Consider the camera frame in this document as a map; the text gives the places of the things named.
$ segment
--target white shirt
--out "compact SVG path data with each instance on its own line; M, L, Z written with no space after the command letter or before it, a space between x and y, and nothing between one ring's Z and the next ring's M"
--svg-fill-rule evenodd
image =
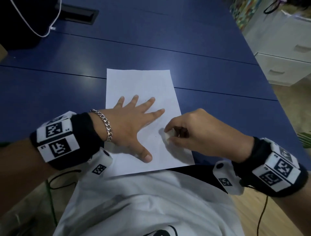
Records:
M244 235L232 199L174 171L82 179L54 236Z

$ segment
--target person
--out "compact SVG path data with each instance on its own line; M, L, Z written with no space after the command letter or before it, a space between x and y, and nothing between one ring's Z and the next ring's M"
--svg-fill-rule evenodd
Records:
M139 143L137 133L165 111L146 113L155 98L139 106L136 106L137 101L136 95L124 106L124 97L121 97L113 109L99 112L110 122L111 141L129 147L142 161L149 163L155 157ZM83 141L83 136L93 135L88 133L91 129L101 140L107 140L109 133L101 117L93 112L83 114L71 118L80 148L83 149L83 142L89 139ZM91 129L81 128L83 119L85 122L91 120ZM173 118L165 132L171 129L177 132L177 136L169 140L173 144L206 156L227 158L241 175L246 171L249 160L260 158L254 153L260 153L266 144L266 141L242 134L203 109ZM30 136L0 150L0 215L56 173L59 165L67 167L68 163L64 165L64 162L74 162L74 159L65 157L57 158L60 160L58 163L45 162L35 147L36 141ZM296 181L279 192L268 185L261 185L259 178L254 179L251 185L272 196L299 230L304 235L311 235L311 185L301 165L300 172L304 173L303 180L297 178L300 183ZM105 181L82 180L54 235L243 235L229 195L207 182L178 169L117 176Z

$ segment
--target fingernail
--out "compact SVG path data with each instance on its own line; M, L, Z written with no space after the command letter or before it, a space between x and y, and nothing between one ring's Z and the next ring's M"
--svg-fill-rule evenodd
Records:
M150 156L149 154L145 157L145 162L149 163L152 161L152 156Z

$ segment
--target hand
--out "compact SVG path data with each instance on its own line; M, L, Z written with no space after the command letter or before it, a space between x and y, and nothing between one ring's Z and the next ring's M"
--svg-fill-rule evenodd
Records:
M164 132L171 129L176 130L178 137L171 137L169 141L176 146L235 162L246 160L254 144L253 137L242 134L203 109L173 118Z
M103 113L110 123L112 129L111 141L118 145L128 147L134 153L138 154L143 162L151 162L151 153L143 147L137 140L137 133L143 127L155 121L164 112L164 109L146 113L145 112L155 102L152 97L145 103L136 106L138 95L135 95L131 102L123 107L124 97L121 97L113 109L99 110ZM102 140L107 139L107 130L100 117L90 112L89 115L93 121L94 129Z

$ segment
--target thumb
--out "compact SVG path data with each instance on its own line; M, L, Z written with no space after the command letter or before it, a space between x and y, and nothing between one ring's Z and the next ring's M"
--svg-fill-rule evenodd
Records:
M187 148L191 150L190 139L189 138L179 138L179 137L170 137L169 142L173 143L177 147Z
M130 143L129 148L138 155L138 158L145 163L152 161L150 152L136 139Z

